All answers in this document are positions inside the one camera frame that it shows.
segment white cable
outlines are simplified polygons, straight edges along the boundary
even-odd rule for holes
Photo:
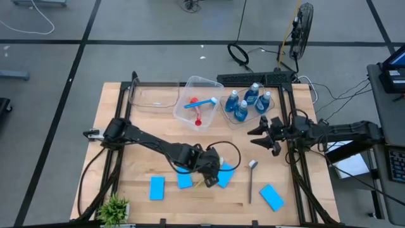
[[[55,26],[53,25],[53,23],[38,9],[37,5],[34,3],[34,0],[31,0],[31,2],[34,5],[34,7],[36,8],[36,10],[38,11],[38,13],[40,13],[52,25],[52,30],[51,31],[49,31],[49,32],[29,32],[29,31],[23,31],[23,30],[18,30],[18,29],[15,29],[15,28],[11,28],[10,26],[6,25],[1,20],[0,20],[0,23],[2,23],[5,27],[8,27],[11,30],[14,30],[16,32],[26,33],[26,34],[48,35],[48,34],[52,33],[53,30],[55,30]]]
[[[314,85],[312,84],[312,81],[309,79],[309,77],[307,77],[307,76],[305,76],[305,75],[302,75],[302,76],[299,76],[298,79],[303,78],[303,77],[306,78],[306,80],[308,80],[309,84],[310,84],[311,87],[312,87],[312,90],[314,90],[314,93],[315,93],[315,100],[312,101],[312,103],[315,104],[315,102],[318,101],[318,93],[316,92],[315,87],[314,87]]]

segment clear plastic container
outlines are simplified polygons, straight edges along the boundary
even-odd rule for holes
[[[261,96],[266,92],[266,89],[262,84],[260,84],[260,83],[258,83],[258,84],[259,84],[259,96]],[[242,89],[242,90],[238,91],[238,96],[239,96],[238,104],[243,100],[243,98],[245,96],[245,93],[248,90],[249,90],[249,88]],[[227,122],[228,126],[231,129],[234,129],[234,130],[247,125],[251,120],[254,120],[254,119],[258,118],[261,115],[265,115],[268,111],[273,109],[274,106],[275,106],[274,100],[270,96],[270,105],[269,105],[269,107],[267,108],[267,110],[263,114],[260,114],[260,113],[258,113],[256,111],[256,109],[254,107],[256,105],[256,102],[258,102],[256,100],[254,102],[254,104],[250,104],[250,105],[247,106],[247,110],[248,110],[247,117],[246,117],[245,121],[240,122],[234,117],[234,112],[233,111],[225,111],[225,106],[226,106],[227,100],[228,100],[228,96],[223,96],[220,99],[222,114],[223,114],[223,117],[225,118],[225,121]]]
[[[159,85],[133,80],[128,101],[139,111],[172,113],[180,94],[179,85],[178,79]]]
[[[215,117],[216,110],[220,106],[220,98],[223,96],[223,85],[212,80],[208,80],[199,76],[191,76],[177,101],[173,116],[181,121],[184,125],[193,130],[207,130]],[[195,108],[184,108],[190,104],[192,98],[197,98],[198,101],[205,101],[211,98],[216,98],[216,104],[202,104],[198,106],[201,114],[201,125],[196,125],[197,111]]]

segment computer screen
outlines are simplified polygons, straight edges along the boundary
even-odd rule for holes
[[[398,57],[394,58],[390,64],[405,66],[405,51],[403,51]]]

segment potted plant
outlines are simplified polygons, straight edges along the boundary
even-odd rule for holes
[[[120,226],[120,223],[127,222],[128,213],[129,200],[118,199],[116,194],[113,194],[109,201],[100,207],[97,219],[105,222],[106,227],[116,227]]]

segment blue sponge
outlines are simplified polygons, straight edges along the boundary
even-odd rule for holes
[[[228,170],[228,169],[231,169],[231,168],[233,168],[233,167],[226,164],[226,163],[223,163],[222,167],[221,167],[222,170]],[[233,170],[233,171],[220,171],[218,173],[218,178],[220,180],[218,182],[218,185],[223,187],[223,188],[227,187],[227,184],[229,183],[230,179],[234,175],[234,172],[235,172],[235,170]]]
[[[177,167],[179,172],[187,172],[184,168]],[[179,189],[192,187],[191,174],[177,174],[177,184]]]
[[[150,200],[163,200],[165,193],[165,177],[151,177]]]
[[[284,205],[284,200],[276,193],[273,186],[269,184],[260,191],[260,194],[275,212]]]

